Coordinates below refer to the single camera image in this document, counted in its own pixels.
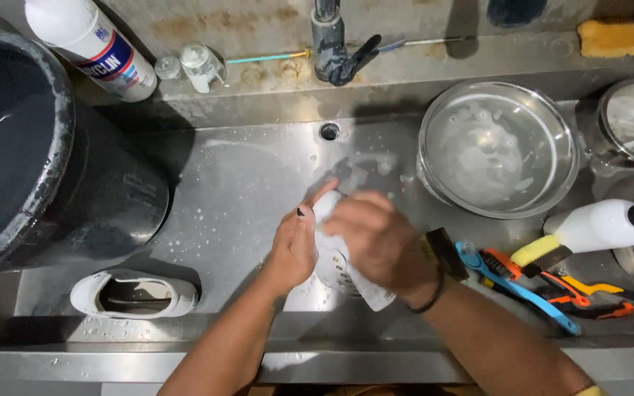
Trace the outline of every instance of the person's left hand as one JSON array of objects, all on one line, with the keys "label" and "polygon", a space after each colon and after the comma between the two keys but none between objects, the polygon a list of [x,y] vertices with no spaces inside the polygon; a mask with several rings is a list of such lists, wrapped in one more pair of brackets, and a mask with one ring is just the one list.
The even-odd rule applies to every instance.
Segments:
[{"label": "person's left hand", "polygon": [[260,274],[277,295],[287,295],[294,287],[306,281],[314,271],[317,254],[315,216],[312,207],[322,195],[337,188],[338,184],[337,179],[324,184],[311,197],[286,214],[277,227],[273,248]]}]

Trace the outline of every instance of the hand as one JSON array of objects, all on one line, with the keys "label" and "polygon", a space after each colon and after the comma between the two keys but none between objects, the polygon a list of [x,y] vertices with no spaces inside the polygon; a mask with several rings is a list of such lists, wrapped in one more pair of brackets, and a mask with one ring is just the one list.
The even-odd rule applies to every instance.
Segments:
[{"label": "hand", "polygon": [[317,264],[315,216],[312,207],[322,195],[337,188],[338,184],[337,179],[324,184],[315,194],[286,214],[277,227],[273,248],[260,275],[277,295],[287,295],[312,275]]},{"label": "hand", "polygon": [[420,250],[415,228],[382,194],[356,192],[343,199],[323,231],[341,235],[352,265],[411,307],[421,307],[433,296],[439,282],[436,265]]}]

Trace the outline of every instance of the black bracelet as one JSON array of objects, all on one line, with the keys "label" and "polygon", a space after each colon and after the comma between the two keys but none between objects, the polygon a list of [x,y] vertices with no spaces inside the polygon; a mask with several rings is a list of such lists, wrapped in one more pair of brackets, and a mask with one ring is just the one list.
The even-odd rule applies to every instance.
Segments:
[{"label": "black bracelet", "polygon": [[444,274],[444,271],[442,271],[442,266],[441,265],[437,266],[437,273],[439,274],[439,277],[440,277],[440,283],[437,285],[437,289],[435,290],[435,294],[433,294],[432,298],[430,298],[430,300],[427,301],[425,303],[425,305],[421,306],[418,309],[414,309],[413,307],[408,306],[408,308],[410,308],[410,311],[412,311],[413,314],[424,314],[425,312],[427,312],[430,309],[432,309],[432,307],[435,306],[435,303],[442,296],[442,293],[444,293],[446,275]]}]

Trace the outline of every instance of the sink basin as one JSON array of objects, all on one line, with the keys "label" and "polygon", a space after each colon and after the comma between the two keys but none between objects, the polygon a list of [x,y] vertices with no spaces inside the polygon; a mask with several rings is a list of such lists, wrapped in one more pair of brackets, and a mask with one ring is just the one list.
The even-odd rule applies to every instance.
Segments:
[{"label": "sink basin", "polygon": [[[560,102],[576,131],[593,106]],[[161,232],[132,257],[0,274],[0,378],[46,381],[162,382],[190,342],[248,284],[269,253],[283,214],[327,176],[341,190],[380,190],[421,232],[445,227],[452,239],[507,253],[540,236],[544,216],[494,220],[447,206],[415,176],[422,114],[325,122],[212,128],[136,136],[172,174],[177,188]],[[601,199],[617,171],[601,177],[587,159],[576,184],[551,212]],[[195,311],[174,319],[115,320],[81,316],[68,301],[72,286],[102,268],[121,265],[183,278],[201,287]],[[581,281],[634,287],[610,252],[578,254],[563,265]],[[466,284],[549,337],[546,320],[506,297]],[[559,338],[592,377],[634,378],[634,316],[581,320],[584,334]],[[262,382],[470,382],[436,334],[400,302],[375,313],[364,301],[312,277],[290,293],[266,346]]]}]

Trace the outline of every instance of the faucet handle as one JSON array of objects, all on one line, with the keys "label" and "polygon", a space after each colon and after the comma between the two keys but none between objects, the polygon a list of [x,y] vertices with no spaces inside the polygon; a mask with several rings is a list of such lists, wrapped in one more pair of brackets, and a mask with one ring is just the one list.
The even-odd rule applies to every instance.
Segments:
[{"label": "faucet handle", "polygon": [[340,87],[343,85],[347,85],[351,80],[354,79],[354,76],[357,73],[357,68],[361,63],[366,59],[366,57],[374,52],[376,55],[377,51],[374,51],[375,48],[380,44],[380,34],[375,34],[371,36],[370,39],[366,40],[364,45],[361,46],[351,58],[347,59],[344,63],[342,63],[339,67],[332,70],[329,74],[329,82],[335,87]]}]

